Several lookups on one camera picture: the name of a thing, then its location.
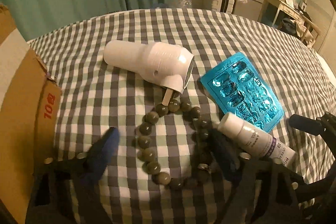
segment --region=purple stripe on bottle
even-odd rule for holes
[[[273,137],[271,147],[269,148],[268,152],[266,153],[267,157],[271,156],[271,154],[273,153],[276,143],[277,143],[277,139]]]

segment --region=cardboard box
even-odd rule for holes
[[[24,224],[34,169],[55,157],[60,88],[0,4],[0,199]]]

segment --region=screw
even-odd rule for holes
[[[242,159],[245,159],[245,160],[250,160],[251,159],[251,155],[249,153],[241,152],[241,153],[239,153],[239,156]]]
[[[273,162],[278,165],[282,164],[282,160],[280,158],[274,158]]]
[[[84,159],[85,157],[86,157],[86,152],[81,152],[81,153],[79,153],[79,154],[77,155],[77,158],[78,158],[79,160]]]
[[[54,161],[53,158],[46,158],[46,159],[44,160],[44,164],[50,164],[50,163],[52,163],[53,161]]]
[[[296,190],[297,187],[299,187],[299,184],[297,182],[293,182],[292,187],[293,187],[294,190]]]

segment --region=white hair dryer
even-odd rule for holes
[[[183,92],[194,67],[186,48],[163,42],[140,44],[112,40],[104,49],[108,65],[139,73],[146,81]]]

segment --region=bed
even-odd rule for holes
[[[167,42],[195,56],[181,97],[219,121],[220,110],[200,76],[236,52],[244,53],[272,87],[285,111],[271,134],[297,151],[291,169],[306,182],[325,177],[334,158],[320,137],[289,127],[296,113],[315,119],[336,113],[336,88],[314,50],[298,39],[246,18],[208,10],[133,10],[76,22],[30,42],[63,90],[55,145],[59,159],[87,151],[109,127],[118,127],[118,154],[99,185],[100,200],[114,223],[213,223],[222,210],[227,183],[221,172],[194,190],[170,191],[142,170],[134,146],[145,113],[161,103],[164,90],[129,71],[108,67],[102,53],[111,39]],[[160,119],[151,134],[162,170],[190,176],[193,129],[180,114]]]

